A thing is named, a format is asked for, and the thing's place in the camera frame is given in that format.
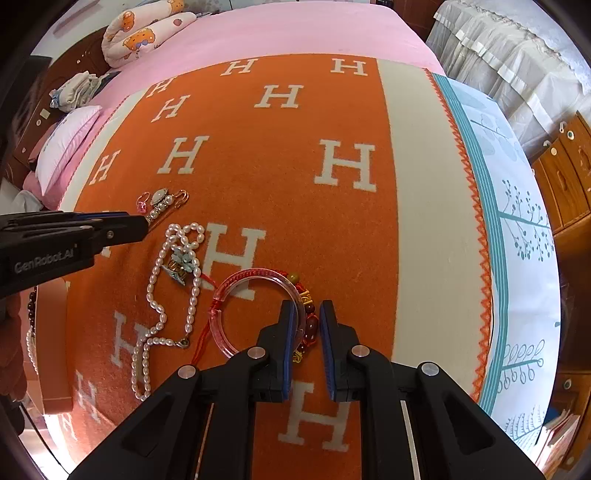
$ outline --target pink bangle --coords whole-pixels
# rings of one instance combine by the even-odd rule
[[[230,275],[214,292],[212,305],[209,308],[209,326],[212,331],[213,340],[217,347],[228,358],[238,353],[238,350],[228,341],[226,334],[222,327],[222,303],[226,300],[228,294],[240,285],[253,278],[261,278],[263,280],[270,280],[280,287],[282,287],[291,297],[293,303],[297,308],[298,325],[294,335],[294,352],[300,346],[304,337],[304,329],[306,328],[306,311],[300,294],[294,285],[287,280],[283,275],[268,268],[249,268],[247,270],[240,270],[240,272]]]

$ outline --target white lace cover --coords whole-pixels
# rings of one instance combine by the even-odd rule
[[[540,37],[573,69],[583,93],[591,92],[591,67],[566,32],[533,0],[464,0],[462,3],[501,15]]]

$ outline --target bed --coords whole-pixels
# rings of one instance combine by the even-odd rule
[[[534,0],[446,0],[434,17],[427,45],[446,74],[494,98],[531,161],[560,122],[576,111],[591,118],[591,68]],[[576,23],[572,13],[566,19],[565,28]]]
[[[169,222],[203,225],[197,256],[214,280],[253,265],[298,272],[362,341],[403,364],[439,363],[529,452],[560,333],[547,214],[496,103],[448,79],[393,11],[293,2],[202,18],[92,103],[103,111],[45,202],[133,212],[163,187],[190,199],[141,244],[65,279],[75,400],[52,435],[74,462],[138,405],[131,354],[155,315],[146,285]],[[169,318],[186,315],[186,291],[169,278],[157,290]],[[211,296],[203,282],[196,330]],[[280,298],[252,282],[228,305],[243,318],[230,339],[253,342]],[[170,321],[167,335],[182,328]],[[192,354],[156,350],[154,387]],[[223,361],[210,344],[199,368]],[[357,407],[329,401],[319,346],[292,388],[291,404],[257,414],[254,475],[298,478],[283,468],[295,455],[308,476],[358,478]]]

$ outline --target metal pivot bolt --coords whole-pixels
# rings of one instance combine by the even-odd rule
[[[197,373],[197,369],[193,365],[183,365],[178,369],[178,375],[180,378],[191,378]]]
[[[421,366],[421,370],[423,370],[423,373],[429,377],[434,377],[439,373],[439,367],[435,364],[432,364],[431,362],[423,364]]]
[[[351,349],[351,353],[354,356],[358,356],[358,357],[368,356],[369,355],[369,348],[367,348],[365,345],[355,345]]]
[[[253,346],[248,349],[248,356],[250,358],[263,358],[265,356],[265,349],[261,346]]]

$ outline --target white pillow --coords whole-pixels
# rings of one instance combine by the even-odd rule
[[[99,105],[77,108],[68,113],[51,133],[39,152],[35,170],[42,195],[57,181],[95,124],[101,110]]]

